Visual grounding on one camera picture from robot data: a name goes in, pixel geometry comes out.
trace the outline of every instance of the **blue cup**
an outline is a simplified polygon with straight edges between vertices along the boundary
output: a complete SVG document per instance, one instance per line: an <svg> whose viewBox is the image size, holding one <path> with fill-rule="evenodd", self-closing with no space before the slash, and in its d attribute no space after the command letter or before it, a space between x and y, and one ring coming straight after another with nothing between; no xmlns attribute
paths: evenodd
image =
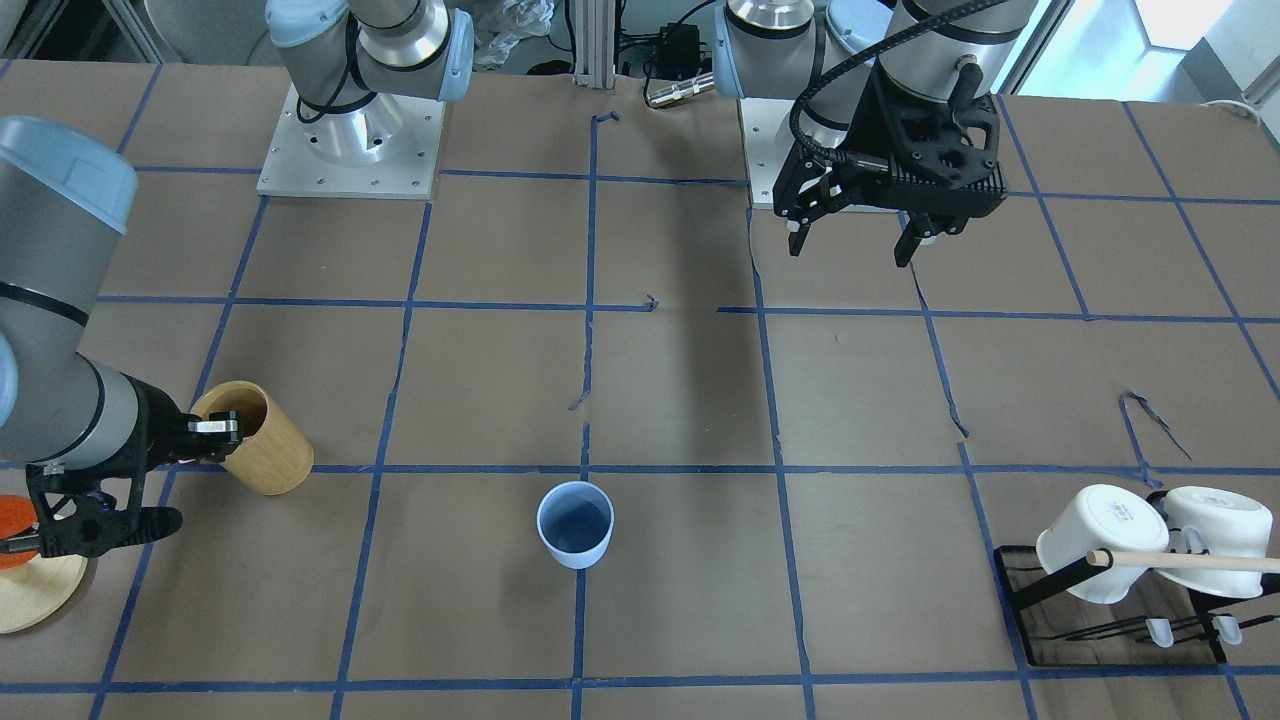
<svg viewBox="0 0 1280 720"><path fill-rule="evenodd" d="M561 565L595 565L613 537L613 503L585 480L556 486L538 505L538 537Z"/></svg>

